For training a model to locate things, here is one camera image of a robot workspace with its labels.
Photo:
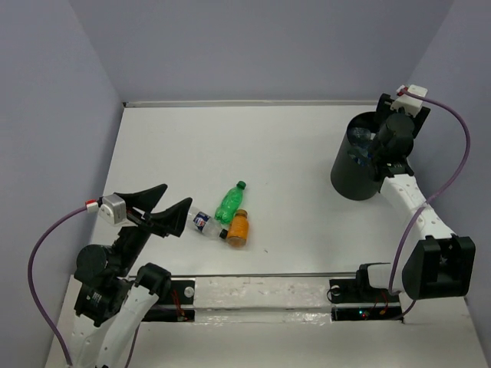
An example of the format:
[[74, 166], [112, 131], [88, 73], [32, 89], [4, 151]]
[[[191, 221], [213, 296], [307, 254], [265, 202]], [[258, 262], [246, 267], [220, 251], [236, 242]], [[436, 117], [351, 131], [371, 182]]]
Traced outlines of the clear bottle black cap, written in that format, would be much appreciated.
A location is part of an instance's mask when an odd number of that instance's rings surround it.
[[194, 206], [189, 208], [186, 224], [193, 231], [213, 240], [225, 240], [228, 235], [228, 231], [217, 220]]

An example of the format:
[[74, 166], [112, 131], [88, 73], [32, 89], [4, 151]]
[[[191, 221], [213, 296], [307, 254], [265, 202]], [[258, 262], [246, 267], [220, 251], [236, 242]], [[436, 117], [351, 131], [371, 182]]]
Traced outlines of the orange juice bottle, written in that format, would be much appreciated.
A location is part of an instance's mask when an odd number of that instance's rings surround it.
[[249, 235], [248, 212], [239, 209], [229, 225], [226, 237], [227, 243], [234, 248], [241, 248], [246, 245]]

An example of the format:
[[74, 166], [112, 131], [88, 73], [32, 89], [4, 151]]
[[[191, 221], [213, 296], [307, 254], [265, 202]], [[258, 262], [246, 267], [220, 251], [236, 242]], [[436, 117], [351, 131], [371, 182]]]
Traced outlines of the clear bottle green blue label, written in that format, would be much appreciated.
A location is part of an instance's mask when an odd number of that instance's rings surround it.
[[352, 146], [369, 147], [372, 141], [372, 132], [365, 127], [353, 126], [348, 129], [347, 137]]

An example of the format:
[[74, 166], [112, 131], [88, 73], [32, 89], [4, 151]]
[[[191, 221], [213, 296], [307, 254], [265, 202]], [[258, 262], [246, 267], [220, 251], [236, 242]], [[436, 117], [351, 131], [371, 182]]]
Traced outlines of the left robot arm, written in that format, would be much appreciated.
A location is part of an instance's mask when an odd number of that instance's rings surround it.
[[73, 367], [115, 366], [150, 308], [168, 298], [171, 274], [164, 268], [148, 263], [135, 280], [127, 277], [151, 236], [180, 237], [184, 231], [192, 198], [154, 212], [167, 188], [160, 184], [86, 202], [88, 212], [120, 230], [111, 245], [90, 244], [77, 255], [74, 279], [81, 288], [69, 343]]

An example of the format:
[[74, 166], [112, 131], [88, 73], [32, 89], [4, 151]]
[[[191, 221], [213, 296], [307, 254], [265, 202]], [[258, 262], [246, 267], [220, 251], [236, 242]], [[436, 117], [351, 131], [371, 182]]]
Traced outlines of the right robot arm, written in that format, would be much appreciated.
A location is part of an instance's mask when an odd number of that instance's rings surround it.
[[363, 301], [377, 296], [381, 289], [389, 294], [405, 293], [414, 301], [444, 297], [463, 297], [470, 287], [476, 246], [469, 237], [456, 235], [439, 218], [430, 203], [442, 194], [461, 173], [470, 153], [470, 132], [463, 118], [452, 108], [411, 91], [399, 89], [398, 100], [419, 100], [447, 110], [463, 128], [466, 139], [463, 158], [455, 173], [430, 198], [425, 198], [417, 181], [408, 174], [385, 179], [381, 194], [409, 222], [402, 234], [391, 264], [370, 264], [367, 274], [353, 282], [354, 294]]

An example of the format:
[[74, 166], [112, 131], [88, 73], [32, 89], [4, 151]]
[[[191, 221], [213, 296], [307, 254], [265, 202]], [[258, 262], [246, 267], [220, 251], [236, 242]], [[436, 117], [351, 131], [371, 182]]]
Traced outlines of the green plastic bottle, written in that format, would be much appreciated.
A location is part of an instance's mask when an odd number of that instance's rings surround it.
[[242, 204], [243, 192], [246, 189], [246, 183], [243, 181], [238, 181], [236, 186], [231, 188], [224, 198], [222, 199], [220, 205], [215, 211], [214, 218], [222, 225], [229, 224]]

